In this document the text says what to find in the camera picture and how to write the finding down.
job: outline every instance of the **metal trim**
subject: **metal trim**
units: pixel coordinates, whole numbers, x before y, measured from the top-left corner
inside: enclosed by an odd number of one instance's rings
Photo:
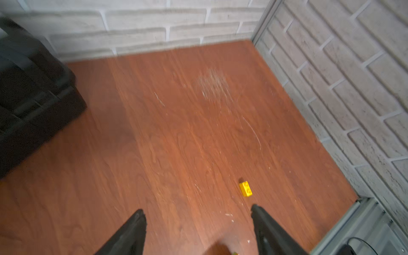
[[[275,15],[276,10],[278,9],[279,5],[283,2],[283,0],[276,0],[270,1],[268,6],[266,7],[264,14],[262,15],[261,19],[258,22],[258,25],[255,28],[255,32],[252,37],[252,43],[255,45],[258,40],[261,38],[263,31],[266,29],[269,21]]]

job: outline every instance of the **black storage bin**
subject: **black storage bin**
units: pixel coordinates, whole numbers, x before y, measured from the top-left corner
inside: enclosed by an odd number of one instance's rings
[[[0,18],[0,178],[86,104],[71,70],[22,27]]]

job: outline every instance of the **laminate floor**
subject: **laminate floor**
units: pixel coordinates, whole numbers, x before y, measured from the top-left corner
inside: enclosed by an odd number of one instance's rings
[[[146,255],[257,254],[254,203],[310,251],[357,198],[250,41],[69,67],[88,109],[0,181],[1,254],[93,254],[138,208]]]

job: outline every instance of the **scratch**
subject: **scratch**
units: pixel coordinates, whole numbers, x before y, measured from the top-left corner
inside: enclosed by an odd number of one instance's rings
[[[262,149],[261,141],[259,141],[258,135],[255,133],[255,130],[252,128],[251,124],[241,115],[241,117],[245,120],[245,122],[248,124],[248,126],[252,129],[252,132],[254,132],[256,139],[258,140],[259,143],[259,150]]]
[[[156,95],[157,100],[159,100],[159,102],[162,104],[162,106],[166,107],[163,102],[159,99],[159,97],[157,96],[156,92],[154,92],[154,94]]]
[[[198,191],[201,192],[201,190],[200,190],[200,188],[198,187],[198,185],[197,185],[197,184],[194,184],[194,185],[197,187]]]

